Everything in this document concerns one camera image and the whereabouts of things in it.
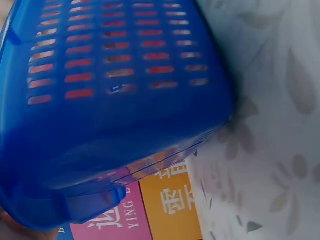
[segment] blue plastic basket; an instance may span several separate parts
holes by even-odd
[[[16,0],[0,60],[0,204],[29,228],[115,207],[234,107],[191,0]]]

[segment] table surface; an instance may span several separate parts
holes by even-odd
[[[234,119],[187,160],[205,240],[320,236],[320,1],[198,0]]]

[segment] pink box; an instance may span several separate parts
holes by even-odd
[[[70,226],[74,240],[152,240],[138,182],[126,187],[126,197],[118,207]]]

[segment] ventilation hole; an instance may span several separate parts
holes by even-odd
[[[110,21],[103,23],[104,27],[122,27],[126,24],[125,21]]]
[[[74,4],[85,4],[85,3],[90,3],[90,0],[73,0],[71,2],[72,5],[74,5]]]
[[[165,3],[163,4],[163,6],[167,9],[177,9],[177,8],[181,8],[180,4],[170,4],[170,3]]]
[[[127,69],[108,71],[106,73],[106,77],[107,78],[126,77],[133,74],[135,74],[135,71],[131,68],[127,68]]]
[[[186,20],[170,20],[171,25],[188,25],[189,22]]]
[[[152,66],[148,68],[147,72],[150,74],[168,74],[174,70],[172,66]]]
[[[126,31],[112,31],[112,32],[106,32],[103,34],[105,38],[125,37],[126,35],[127,35]]]
[[[125,13],[124,12],[108,12],[102,14],[103,18],[115,18],[115,17],[124,17]]]
[[[28,99],[28,105],[45,104],[51,101],[51,95],[33,96]]]
[[[118,43],[107,43],[104,45],[106,50],[110,49],[127,49],[129,47],[129,43],[127,42],[118,42]]]
[[[53,12],[46,12],[44,14],[42,14],[42,18],[47,18],[47,17],[53,17],[53,16],[57,16],[59,15],[60,12],[59,11],[53,11]]]
[[[28,87],[30,89],[35,89],[35,88],[40,88],[40,87],[44,87],[44,86],[50,86],[50,85],[52,85],[52,83],[53,83],[53,81],[50,78],[41,79],[41,80],[35,80],[35,81],[29,82]]]
[[[136,22],[137,25],[158,25],[160,24],[159,20],[139,20]]]
[[[86,82],[92,80],[92,73],[81,73],[68,75],[64,82],[65,83],[76,83],[76,82]]]
[[[175,81],[161,81],[151,84],[152,89],[170,89],[178,86],[178,83]]]
[[[189,30],[174,30],[173,34],[174,35],[190,35],[191,31],[189,31]]]
[[[169,59],[170,55],[165,52],[158,52],[158,53],[147,53],[144,55],[145,60],[163,60]]]
[[[140,30],[139,35],[141,36],[155,36],[155,35],[161,35],[163,33],[162,30]]]
[[[166,45],[165,41],[144,41],[142,43],[142,47],[150,48],[150,47],[163,47]]]
[[[192,45],[197,45],[197,42],[195,41],[190,41],[190,40],[185,40],[185,41],[177,41],[176,44],[178,46],[192,46]]]
[[[33,60],[37,60],[37,59],[44,59],[44,58],[48,58],[53,56],[55,53],[55,51],[44,51],[44,52],[40,52],[37,54],[34,54],[31,58],[30,58],[30,62]]]
[[[187,72],[197,72],[197,71],[206,71],[208,70],[208,66],[206,65],[188,65],[184,68]]]
[[[137,17],[153,17],[157,15],[156,11],[137,11],[134,13]]]
[[[197,86],[205,86],[210,83],[210,80],[208,78],[199,78],[199,79],[193,79],[190,81],[190,85],[192,87],[197,87]]]
[[[73,41],[85,41],[92,38],[92,34],[86,34],[86,35],[78,35],[78,36],[69,36],[66,41],[67,42],[73,42]]]
[[[40,31],[38,32],[36,35],[38,37],[40,36],[46,36],[46,35],[51,35],[51,34],[55,34],[57,32],[57,28],[53,28],[53,29],[48,29],[48,30],[44,30],[44,31]]]
[[[88,98],[94,94],[91,88],[68,91],[65,95],[66,99]]]
[[[79,16],[72,16],[69,18],[69,21],[79,21],[84,19],[90,19],[91,15],[79,15]]]
[[[47,26],[47,25],[57,24],[58,22],[59,22],[58,19],[43,21],[43,22],[40,22],[39,26]]]
[[[34,47],[31,49],[31,50],[35,50],[37,48],[40,48],[40,47],[44,47],[44,46],[49,46],[49,45],[52,45],[56,42],[55,39],[50,39],[50,40],[45,40],[45,41],[39,41],[37,42]]]
[[[65,67],[68,69],[68,68],[74,68],[74,67],[89,66],[91,63],[92,63],[91,58],[77,59],[77,60],[68,61],[65,64]]]
[[[121,9],[123,8],[124,5],[122,3],[120,4],[108,4],[108,5],[103,5],[103,9]]]
[[[134,8],[153,8],[155,5],[153,3],[134,3]]]
[[[187,15],[185,11],[167,11],[165,14],[170,17]]]
[[[41,72],[46,72],[51,70],[54,67],[53,64],[46,64],[46,65],[41,65],[41,66],[32,66],[29,68],[29,73],[30,74],[37,74]]]
[[[75,31],[75,30],[87,30],[87,29],[91,29],[92,25],[91,24],[81,24],[81,25],[74,25],[74,26],[70,26],[68,27],[67,31]]]
[[[74,13],[74,12],[84,12],[84,11],[88,11],[90,10],[91,7],[90,6],[78,6],[78,7],[74,7],[70,9],[70,13]]]
[[[108,56],[105,58],[107,64],[110,63],[119,63],[119,62],[129,62],[131,60],[130,55],[121,55],[121,56]]]
[[[200,58],[201,53],[200,52],[183,52],[181,53],[182,59],[191,59],[191,58]]]
[[[44,7],[44,10],[48,10],[48,9],[55,9],[55,8],[59,8],[59,7],[61,7],[61,6],[62,6],[62,4],[57,3],[57,4],[53,4],[53,5],[49,5],[49,6],[45,6],[45,7]]]
[[[111,87],[110,89],[106,90],[106,93],[109,95],[113,94],[122,94],[122,93],[132,93],[137,90],[136,85],[134,84],[123,84]]]

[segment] orange box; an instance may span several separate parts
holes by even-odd
[[[200,240],[194,197],[185,162],[140,181],[153,240]]]

